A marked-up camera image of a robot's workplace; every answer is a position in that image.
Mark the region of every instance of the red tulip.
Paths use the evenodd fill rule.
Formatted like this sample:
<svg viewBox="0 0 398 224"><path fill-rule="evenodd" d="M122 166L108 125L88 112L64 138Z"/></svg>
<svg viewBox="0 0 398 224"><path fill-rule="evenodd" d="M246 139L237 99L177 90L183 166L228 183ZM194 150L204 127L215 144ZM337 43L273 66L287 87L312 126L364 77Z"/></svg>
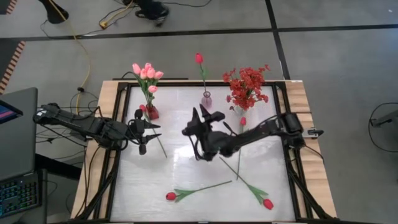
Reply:
<svg viewBox="0 0 398 224"><path fill-rule="evenodd" d="M139 108L142 110L142 112L145 112L147 108L144 105L139 105Z"/></svg>
<svg viewBox="0 0 398 224"><path fill-rule="evenodd" d="M245 117L242 117L242 119L241 119L241 124L242 124L242 125L246 125L246 118L245 118Z"/></svg>
<svg viewBox="0 0 398 224"><path fill-rule="evenodd" d="M177 196L176 196L176 194L174 192L169 192L166 195L166 200L175 200L176 197Z"/></svg>
<svg viewBox="0 0 398 224"><path fill-rule="evenodd" d="M197 63L198 63L198 64L203 63L203 57L201 56L200 53L197 53Z"/></svg>
<svg viewBox="0 0 398 224"><path fill-rule="evenodd" d="M271 200L269 199L264 199L264 201L262 202L264 204L264 206L266 208L268 208L269 210L272 210L272 208L274 208L274 204L271 202Z"/></svg>

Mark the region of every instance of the red flowers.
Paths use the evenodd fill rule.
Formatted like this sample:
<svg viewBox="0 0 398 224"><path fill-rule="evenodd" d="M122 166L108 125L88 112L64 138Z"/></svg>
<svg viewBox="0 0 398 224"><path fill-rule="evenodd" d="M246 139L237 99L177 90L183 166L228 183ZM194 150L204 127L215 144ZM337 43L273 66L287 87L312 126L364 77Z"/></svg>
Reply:
<svg viewBox="0 0 398 224"><path fill-rule="evenodd" d="M176 197L177 195L174 192L169 192L166 195L166 200L175 200Z"/></svg>
<svg viewBox="0 0 398 224"><path fill-rule="evenodd" d="M198 64L203 63L203 57L201 56L200 53L197 53L196 61Z"/></svg>
<svg viewBox="0 0 398 224"><path fill-rule="evenodd" d="M142 112L145 112L147 108L144 105L139 105L139 108L142 110Z"/></svg>
<svg viewBox="0 0 398 224"><path fill-rule="evenodd" d="M242 119L241 119L241 124L242 124L242 125L246 125L246 118L245 118L245 117L242 117Z"/></svg>
<svg viewBox="0 0 398 224"><path fill-rule="evenodd" d="M268 208L269 210L272 210L272 208L274 208L274 204L271 202L271 200L269 199L264 199L264 201L262 202L264 204L264 206L266 208Z"/></svg>
<svg viewBox="0 0 398 224"><path fill-rule="evenodd" d="M241 68L239 71L241 79L232 77L236 73L235 69L229 73L224 73L223 80L229 82L232 90L232 96L228 95L226 101L229 103L232 100L235 105L240 106L245 111L253 107L257 101L264 100L267 103L268 96L261 94L261 85L264 83L262 73L266 70L270 70L268 65L258 70Z"/></svg>

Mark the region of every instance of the red vase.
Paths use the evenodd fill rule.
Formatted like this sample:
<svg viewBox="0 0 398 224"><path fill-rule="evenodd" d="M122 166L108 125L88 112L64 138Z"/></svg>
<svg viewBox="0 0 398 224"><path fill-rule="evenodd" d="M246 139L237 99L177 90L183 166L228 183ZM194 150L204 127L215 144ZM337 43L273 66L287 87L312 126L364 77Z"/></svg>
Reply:
<svg viewBox="0 0 398 224"><path fill-rule="evenodd" d="M149 105L146 106L147 111L148 111L148 116L150 120L154 120L159 118L159 112L157 111L156 107L152 105L149 107Z"/></svg>

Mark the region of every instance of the red flower bouquet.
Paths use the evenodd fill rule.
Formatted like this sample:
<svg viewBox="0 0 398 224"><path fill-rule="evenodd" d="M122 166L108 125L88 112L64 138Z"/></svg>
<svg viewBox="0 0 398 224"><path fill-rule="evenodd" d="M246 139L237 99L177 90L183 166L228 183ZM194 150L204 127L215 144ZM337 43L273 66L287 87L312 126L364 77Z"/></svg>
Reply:
<svg viewBox="0 0 398 224"><path fill-rule="evenodd" d="M255 102L268 102L268 96L261 94L261 85L264 83L263 73L270 70L268 65L264 68L255 70L253 68L241 68L239 71L240 79L236 78L236 70L223 75L223 80L230 84L232 94L226 97L226 101L232 101L236 106L244 111L253 107Z"/></svg>

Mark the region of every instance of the metal bracket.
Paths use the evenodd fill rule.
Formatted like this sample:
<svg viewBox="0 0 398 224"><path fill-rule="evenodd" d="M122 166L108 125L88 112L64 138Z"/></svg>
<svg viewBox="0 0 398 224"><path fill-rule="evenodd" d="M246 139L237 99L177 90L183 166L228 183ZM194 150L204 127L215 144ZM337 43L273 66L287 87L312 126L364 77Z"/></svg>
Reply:
<svg viewBox="0 0 398 224"><path fill-rule="evenodd" d="M303 138L317 139L322 134L323 130L317 130L316 128L308 128L304 129L302 136Z"/></svg>

